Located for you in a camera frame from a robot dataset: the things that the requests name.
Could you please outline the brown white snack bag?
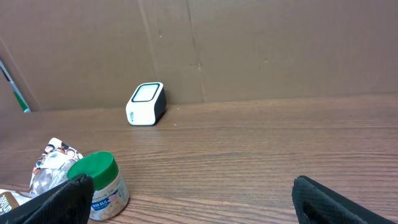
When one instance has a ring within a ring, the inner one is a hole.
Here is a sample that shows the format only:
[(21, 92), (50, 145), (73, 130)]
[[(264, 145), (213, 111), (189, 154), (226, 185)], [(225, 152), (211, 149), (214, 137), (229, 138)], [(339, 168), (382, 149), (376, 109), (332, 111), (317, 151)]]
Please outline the brown white snack bag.
[(1, 214), (27, 203), (67, 180), (67, 172), (83, 155), (65, 142), (52, 138), (32, 169), (29, 191), (1, 190)]

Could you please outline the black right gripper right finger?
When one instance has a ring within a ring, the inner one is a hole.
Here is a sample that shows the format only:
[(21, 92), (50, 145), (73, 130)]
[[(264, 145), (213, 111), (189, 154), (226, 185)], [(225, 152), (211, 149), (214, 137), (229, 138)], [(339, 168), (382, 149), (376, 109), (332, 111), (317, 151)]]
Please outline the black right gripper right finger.
[(300, 224), (394, 224), (304, 175), (294, 180), (292, 201)]

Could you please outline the green lid spice jar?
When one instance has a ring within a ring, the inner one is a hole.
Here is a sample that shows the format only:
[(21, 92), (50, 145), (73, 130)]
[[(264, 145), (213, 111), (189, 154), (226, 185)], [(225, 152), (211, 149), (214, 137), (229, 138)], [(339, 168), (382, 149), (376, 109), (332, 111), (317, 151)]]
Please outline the green lid spice jar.
[(90, 208), (90, 218), (103, 221), (121, 213), (128, 201), (129, 190), (110, 152), (96, 152), (83, 157), (71, 166), (69, 179), (86, 174), (93, 179), (94, 193)]

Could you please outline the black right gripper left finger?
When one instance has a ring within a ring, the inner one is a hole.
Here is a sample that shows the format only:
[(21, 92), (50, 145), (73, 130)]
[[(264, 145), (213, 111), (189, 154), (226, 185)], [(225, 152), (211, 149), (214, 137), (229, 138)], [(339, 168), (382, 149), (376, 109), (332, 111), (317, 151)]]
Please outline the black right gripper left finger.
[(1, 223), (87, 224), (93, 194), (92, 177), (80, 174), (1, 215)]

